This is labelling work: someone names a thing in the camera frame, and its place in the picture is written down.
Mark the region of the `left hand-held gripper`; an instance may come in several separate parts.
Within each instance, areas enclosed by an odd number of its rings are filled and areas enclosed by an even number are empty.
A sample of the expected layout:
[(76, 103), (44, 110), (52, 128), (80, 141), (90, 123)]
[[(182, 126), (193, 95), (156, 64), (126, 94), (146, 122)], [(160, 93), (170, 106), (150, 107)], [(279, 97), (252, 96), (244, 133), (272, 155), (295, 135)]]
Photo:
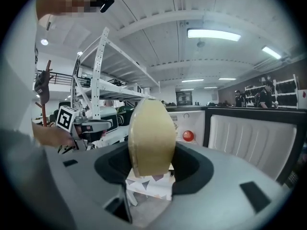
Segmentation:
[(86, 151), (94, 148), (93, 142), (100, 140), (103, 132), (112, 127), (112, 122), (94, 119), (85, 111), (61, 106), (56, 126), (70, 133), (75, 150)]

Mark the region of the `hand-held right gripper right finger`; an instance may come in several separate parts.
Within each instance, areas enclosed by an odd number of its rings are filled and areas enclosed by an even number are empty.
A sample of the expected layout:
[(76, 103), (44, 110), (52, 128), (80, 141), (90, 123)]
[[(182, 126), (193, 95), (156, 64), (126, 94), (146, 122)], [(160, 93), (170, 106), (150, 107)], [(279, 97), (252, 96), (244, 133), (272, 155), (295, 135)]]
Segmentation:
[(172, 201), (151, 230), (260, 230), (289, 191), (244, 159), (185, 142), (176, 144)]

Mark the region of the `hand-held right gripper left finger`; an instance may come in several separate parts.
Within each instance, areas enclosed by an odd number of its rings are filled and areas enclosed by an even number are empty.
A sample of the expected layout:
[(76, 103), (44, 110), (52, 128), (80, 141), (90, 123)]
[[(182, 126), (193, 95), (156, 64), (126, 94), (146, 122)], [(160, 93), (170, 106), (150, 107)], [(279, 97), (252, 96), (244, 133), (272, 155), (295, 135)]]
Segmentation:
[(127, 142), (59, 155), (45, 148), (46, 165), (56, 192), (57, 230), (132, 230), (126, 196), (131, 170)]

